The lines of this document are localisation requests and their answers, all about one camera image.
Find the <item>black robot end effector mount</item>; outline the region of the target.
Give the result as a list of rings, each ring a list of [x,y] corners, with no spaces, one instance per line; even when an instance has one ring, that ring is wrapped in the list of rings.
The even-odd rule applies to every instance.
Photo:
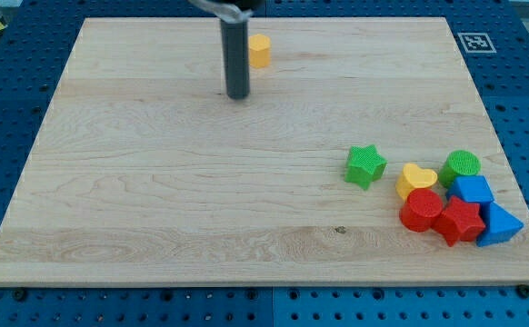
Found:
[[[212,0],[215,10],[254,11],[264,4],[265,0]]]

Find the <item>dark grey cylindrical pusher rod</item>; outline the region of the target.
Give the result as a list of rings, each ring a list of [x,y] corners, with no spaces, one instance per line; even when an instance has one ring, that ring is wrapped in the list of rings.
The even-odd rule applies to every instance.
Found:
[[[233,100],[245,99],[250,93],[248,23],[221,20],[220,31],[226,94]]]

